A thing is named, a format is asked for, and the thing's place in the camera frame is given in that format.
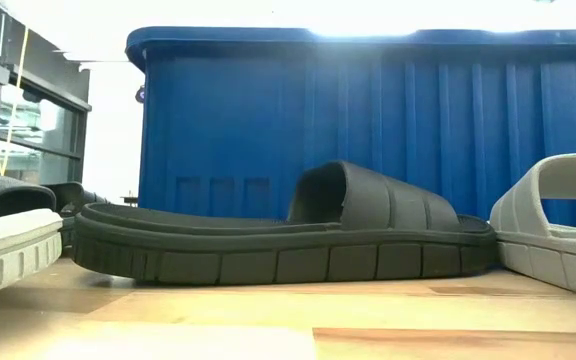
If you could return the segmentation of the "grey rubber slide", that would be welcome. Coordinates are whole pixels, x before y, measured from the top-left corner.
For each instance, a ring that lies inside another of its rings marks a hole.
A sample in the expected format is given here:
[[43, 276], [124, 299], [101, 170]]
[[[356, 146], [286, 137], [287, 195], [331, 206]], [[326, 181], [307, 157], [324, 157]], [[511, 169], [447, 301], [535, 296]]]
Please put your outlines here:
[[533, 165], [492, 207], [505, 267], [576, 292], [576, 226], [550, 222], [542, 201], [576, 200], [576, 153]]
[[0, 290], [52, 265], [62, 254], [62, 218], [48, 209], [0, 217]]

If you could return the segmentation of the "blue plastic bin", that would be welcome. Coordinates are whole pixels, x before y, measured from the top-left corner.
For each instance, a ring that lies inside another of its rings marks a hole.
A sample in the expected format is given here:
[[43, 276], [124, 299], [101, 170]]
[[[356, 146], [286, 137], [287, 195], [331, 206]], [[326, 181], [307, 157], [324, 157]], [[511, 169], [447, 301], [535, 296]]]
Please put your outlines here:
[[460, 231], [576, 152], [576, 30], [144, 27], [142, 207]]

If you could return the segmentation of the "dark framed glass partition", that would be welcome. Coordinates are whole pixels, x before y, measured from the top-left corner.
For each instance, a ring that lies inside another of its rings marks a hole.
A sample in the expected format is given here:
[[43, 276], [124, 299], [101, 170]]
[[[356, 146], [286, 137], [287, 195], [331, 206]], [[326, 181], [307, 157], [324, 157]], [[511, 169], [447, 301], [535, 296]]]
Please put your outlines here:
[[89, 81], [0, 0], [0, 173], [41, 185], [81, 180]]

